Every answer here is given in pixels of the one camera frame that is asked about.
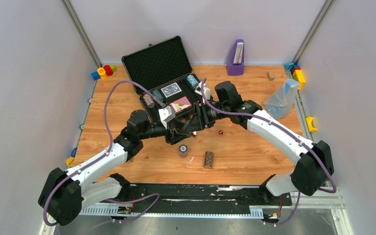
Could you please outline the tan blue chip stack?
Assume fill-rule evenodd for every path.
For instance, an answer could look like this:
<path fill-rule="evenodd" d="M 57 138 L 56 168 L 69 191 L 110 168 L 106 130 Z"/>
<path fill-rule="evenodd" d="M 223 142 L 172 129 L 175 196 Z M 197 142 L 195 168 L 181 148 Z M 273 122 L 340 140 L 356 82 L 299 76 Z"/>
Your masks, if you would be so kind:
<path fill-rule="evenodd" d="M 155 100 L 150 95 L 144 94 L 142 97 L 148 108 L 155 107 Z"/>

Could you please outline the light blue chip stack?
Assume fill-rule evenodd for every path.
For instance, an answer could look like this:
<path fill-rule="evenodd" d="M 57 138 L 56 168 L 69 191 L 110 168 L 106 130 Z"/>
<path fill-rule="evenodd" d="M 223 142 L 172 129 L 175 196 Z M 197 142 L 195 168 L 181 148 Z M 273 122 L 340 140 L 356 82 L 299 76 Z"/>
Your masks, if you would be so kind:
<path fill-rule="evenodd" d="M 196 79 L 196 77 L 193 74 L 190 74 L 187 76 L 187 81 L 193 88 L 196 88 L 199 84 L 199 81 Z"/>

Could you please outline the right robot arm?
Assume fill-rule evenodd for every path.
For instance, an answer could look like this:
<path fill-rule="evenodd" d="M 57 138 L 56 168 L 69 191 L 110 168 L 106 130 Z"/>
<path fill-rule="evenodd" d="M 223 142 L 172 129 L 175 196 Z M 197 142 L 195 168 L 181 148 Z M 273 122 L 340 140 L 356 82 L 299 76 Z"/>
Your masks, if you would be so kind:
<path fill-rule="evenodd" d="M 326 181 L 332 180 L 334 173 L 331 148 L 326 142 L 315 143 L 294 133 L 254 101 L 243 100 L 230 81 L 219 83 L 214 89 L 217 101 L 207 95 L 208 88 L 204 81 L 194 89 L 202 96 L 193 116 L 200 121 L 200 126 L 194 127 L 195 131 L 210 128 L 219 119 L 229 118 L 232 123 L 263 137 L 295 166 L 291 172 L 270 176 L 263 182 L 260 190 L 262 202 L 273 204 L 280 195 L 289 192 L 298 191 L 312 196 L 318 190 L 328 193 L 337 191 L 334 183 L 332 189 L 322 187 Z"/>

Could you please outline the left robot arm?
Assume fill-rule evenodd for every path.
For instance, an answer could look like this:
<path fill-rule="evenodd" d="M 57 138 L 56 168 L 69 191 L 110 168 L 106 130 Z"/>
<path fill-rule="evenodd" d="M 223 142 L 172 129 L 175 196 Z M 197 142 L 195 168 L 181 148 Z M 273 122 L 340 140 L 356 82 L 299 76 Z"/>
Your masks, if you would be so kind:
<path fill-rule="evenodd" d="M 164 137 L 167 143 L 175 144 L 195 132 L 194 121 L 175 118 L 170 107 L 160 109 L 160 114 L 161 120 L 151 122 L 146 111 L 133 111 L 121 133 L 110 138 L 109 145 L 101 152 L 67 170 L 53 169 L 38 199 L 44 222 L 48 226 L 65 226 L 82 209 L 95 203 L 113 198 L 118 202 L 127 201 L 130 188 L 123 176 L 115 173 L 100 182 L 98 178 L 136 156 L 143 148 L 144 139 Z"/>

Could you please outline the black poker case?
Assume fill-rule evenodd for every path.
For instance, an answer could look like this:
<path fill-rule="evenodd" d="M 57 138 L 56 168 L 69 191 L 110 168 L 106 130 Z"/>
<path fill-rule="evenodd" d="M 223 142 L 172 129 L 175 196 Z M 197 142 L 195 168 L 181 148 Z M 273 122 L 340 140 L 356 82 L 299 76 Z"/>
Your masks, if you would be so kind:
<path fill-rule="evenodd" d="M 131 81 L 134 81 L 149 92 L 178 83 L 182 92 L 171 97 L 164 97 L 164 104 L 169 105 L 183 96 L 186 96 L 192 106 L 180 113 L 175 113 L 175 120 L 187 122 L 194 113 L 194 105 L 202 102 L 201 95 L 187 81 L 187 76 L 193 74 L 192 66 L 188 59 L 182 38 L 175 36 L 160 43 L 150 45 L 144 49 L 125 55 L 121 59 L 123 66 Z"/>

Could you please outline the green blue chip stack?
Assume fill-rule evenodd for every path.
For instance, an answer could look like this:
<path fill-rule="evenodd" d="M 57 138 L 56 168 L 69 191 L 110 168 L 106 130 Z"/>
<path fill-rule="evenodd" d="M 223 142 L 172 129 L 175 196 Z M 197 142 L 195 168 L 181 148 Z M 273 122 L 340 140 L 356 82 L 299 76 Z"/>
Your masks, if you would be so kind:
<path fill-rule="evenodd" d="M 159 90 L 153 90 L 152 93 L 157 99 L 159 99 L 161 102 L 164 102 L 164 97 Z"/>

